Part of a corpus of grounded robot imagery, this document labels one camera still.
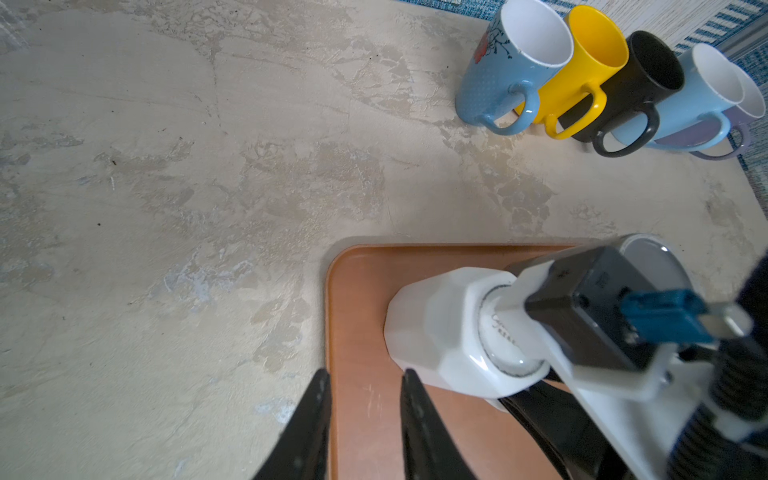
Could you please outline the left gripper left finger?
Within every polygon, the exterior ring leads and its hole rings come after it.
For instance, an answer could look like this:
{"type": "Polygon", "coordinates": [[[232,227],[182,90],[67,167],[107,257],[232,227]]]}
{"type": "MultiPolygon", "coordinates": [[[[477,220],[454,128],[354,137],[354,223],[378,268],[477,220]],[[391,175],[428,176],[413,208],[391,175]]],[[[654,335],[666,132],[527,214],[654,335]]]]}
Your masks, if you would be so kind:
{"type": "Polygon", "coordinates": [[[254,479],[325,479],[331,413],[330,374],[321,368],[254,479]]]}

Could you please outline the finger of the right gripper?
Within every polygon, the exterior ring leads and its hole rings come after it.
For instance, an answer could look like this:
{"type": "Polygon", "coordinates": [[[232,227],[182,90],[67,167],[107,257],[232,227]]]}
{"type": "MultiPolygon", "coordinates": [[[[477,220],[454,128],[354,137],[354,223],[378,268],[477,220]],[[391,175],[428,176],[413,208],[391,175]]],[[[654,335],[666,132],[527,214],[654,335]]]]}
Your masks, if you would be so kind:
{"type": "Polygon", "coordinates": [[[545,381],[499,400],[563,479],[628,479],[628,467],[575,396],[545,381]]]}

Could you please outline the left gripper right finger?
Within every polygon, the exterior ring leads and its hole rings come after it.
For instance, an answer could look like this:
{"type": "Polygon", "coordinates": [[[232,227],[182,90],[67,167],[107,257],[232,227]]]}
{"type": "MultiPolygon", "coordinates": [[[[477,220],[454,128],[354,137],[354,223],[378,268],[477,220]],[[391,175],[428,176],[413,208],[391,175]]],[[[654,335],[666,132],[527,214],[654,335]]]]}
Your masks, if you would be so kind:
{"type": "Polygon", "coordinates": [[[475,479],[417,372],[404,372],[400,393],[406,479],[475,479]]]}

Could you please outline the white mug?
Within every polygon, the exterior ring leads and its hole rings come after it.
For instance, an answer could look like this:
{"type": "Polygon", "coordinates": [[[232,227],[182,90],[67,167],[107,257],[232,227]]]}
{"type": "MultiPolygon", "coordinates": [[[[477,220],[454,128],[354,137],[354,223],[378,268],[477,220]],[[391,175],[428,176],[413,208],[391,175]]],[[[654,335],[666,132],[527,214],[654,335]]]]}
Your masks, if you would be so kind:
{"type": "Polygon", "coordinates": [[[543,380],[549,364],[523,353],[496,311],[516,280],[508,271],[462,267],[401,288],[384,326],[390,357],[426,385],[484,399],[543,380]]]}

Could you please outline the black mug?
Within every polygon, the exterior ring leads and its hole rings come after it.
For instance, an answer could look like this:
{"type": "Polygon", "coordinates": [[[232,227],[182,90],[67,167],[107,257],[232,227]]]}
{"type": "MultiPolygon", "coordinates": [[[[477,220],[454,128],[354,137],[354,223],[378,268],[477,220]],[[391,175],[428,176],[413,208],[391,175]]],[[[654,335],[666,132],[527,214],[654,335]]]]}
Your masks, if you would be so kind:
{"type": "Polygon", "coordinates": [[[635,31],[627,38],[627,45],[627,64],[601,85],[607,96],[605,109],[573,135],[608,158],[627,156],[650,142],[661,124],[656,105],[680,91],[685,82],[678,57],[654,34],[635,31]],[[604,146],[607,134],[636,116],[641,119],[639,136],[620,150],[608,151],[604,146]]]}

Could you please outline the light blue mug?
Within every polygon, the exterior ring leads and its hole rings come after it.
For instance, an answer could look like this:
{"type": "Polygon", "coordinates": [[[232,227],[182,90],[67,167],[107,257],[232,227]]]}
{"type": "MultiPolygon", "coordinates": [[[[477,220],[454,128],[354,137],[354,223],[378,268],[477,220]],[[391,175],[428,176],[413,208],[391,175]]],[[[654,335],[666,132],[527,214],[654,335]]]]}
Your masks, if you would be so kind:
{"type": "MultiPolygon", "coordinates": [[[[702,144],[709,148],[729,133],[731,122],[723,112],[744,99],[744,88],[732,63],[711,45],[696,44],[677,57],[684,71],[684,86],[656,105],[661,124],[645,146],[701,121],[717,119],[719,133],[702,144]]],[[[609,134],[626,147],[639,136],[640,129],[641,119],[636,116],[609,134]]]]}

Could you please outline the lavender mug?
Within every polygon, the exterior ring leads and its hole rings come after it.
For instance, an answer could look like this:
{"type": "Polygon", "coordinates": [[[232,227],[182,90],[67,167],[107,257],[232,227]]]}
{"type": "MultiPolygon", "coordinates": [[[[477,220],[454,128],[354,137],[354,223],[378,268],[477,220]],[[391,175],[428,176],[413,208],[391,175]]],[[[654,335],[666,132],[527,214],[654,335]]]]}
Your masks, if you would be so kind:
{"type": "Polygon", "coordinates": [[[755,81],[738,65],[732,63],[731,66],[735,69],[744,88],[745,97],[739,104],[724,111],[723,114],[731,122],[731,133],[739,133],[741,137],[740,143],[729,153],[723,155],[712,156],[704,153],[702,144],[715,137],[720,131],[720,123],[717,119],[707,119],[654,141],[653,146],[655,148],[670,150],[678,147],[688,148],[693,146],[694,149],[690,151],[693,156],[710,161],[730,159],[748,150],[752,141],[749,126],[765,115],[766,103],[755,81]]]}

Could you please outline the yellow mug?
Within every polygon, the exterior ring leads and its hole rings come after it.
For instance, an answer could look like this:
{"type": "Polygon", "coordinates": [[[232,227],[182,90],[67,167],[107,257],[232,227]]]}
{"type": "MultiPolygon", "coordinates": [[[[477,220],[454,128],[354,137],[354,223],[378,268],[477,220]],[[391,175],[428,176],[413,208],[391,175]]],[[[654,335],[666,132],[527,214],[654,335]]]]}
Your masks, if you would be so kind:
{"type": "Polygon", "coordinates": [[[600,10],[587,5],[571,9],[566,23],[574,41],[571,60],[538,90],[539,112],[534,120],[554,140],[565,140],[594,122],[607,106],[601,85],[629,59],[626,40],[618,26],[600,10]],[[558,129],[559,118],[591,96],[587,111],[575,123],[558,129]]]}

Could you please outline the teal blue mug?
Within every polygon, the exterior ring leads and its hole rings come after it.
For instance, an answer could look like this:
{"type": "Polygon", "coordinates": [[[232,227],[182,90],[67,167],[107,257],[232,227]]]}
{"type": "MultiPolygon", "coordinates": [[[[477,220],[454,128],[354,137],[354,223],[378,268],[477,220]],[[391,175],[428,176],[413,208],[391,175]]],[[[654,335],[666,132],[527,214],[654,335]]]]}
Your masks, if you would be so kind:
{"type": "Polygon", "coordinates": [[[472,55],[455,98],[466,124],[501,136],[517,135],[542,106],[538,90],[574,53],[564,19],[537,0],[505,2],[472,55]]]}

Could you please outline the grey mug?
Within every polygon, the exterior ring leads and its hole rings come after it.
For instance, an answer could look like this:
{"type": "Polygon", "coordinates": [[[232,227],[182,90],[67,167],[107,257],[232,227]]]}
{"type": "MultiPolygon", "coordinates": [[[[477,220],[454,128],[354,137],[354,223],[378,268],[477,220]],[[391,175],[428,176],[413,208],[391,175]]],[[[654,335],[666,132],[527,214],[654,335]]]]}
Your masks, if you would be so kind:
{"type": "Polygon", "coordinates": [[[545,254],[507,266],[515,277],[542,278],[529,301],[558,300],[562,295],[585,299],[592,306],[618,305],[627,294],[695,292],[674,252],[649,234],[629,234],[545,254]]]}

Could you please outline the brown rectangular tray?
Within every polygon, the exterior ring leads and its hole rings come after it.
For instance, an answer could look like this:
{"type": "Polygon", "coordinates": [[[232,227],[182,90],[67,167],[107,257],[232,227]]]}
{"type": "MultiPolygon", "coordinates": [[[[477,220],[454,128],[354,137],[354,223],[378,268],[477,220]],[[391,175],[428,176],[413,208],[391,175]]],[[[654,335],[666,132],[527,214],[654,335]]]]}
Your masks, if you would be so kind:
{"type": "MultiPolygon", "coordinates": [[[[401,479],[401,369],[385,345],[387,306],[403,286],[473,266],[504,268],[557,244],[357,245],[331,263],[325,282],[326,363],[331,375],[332,479],[401,479]]],[[[483,399],[431,387],[428,394],[479,479],[556,479],[527,431],[483,399]]]]}

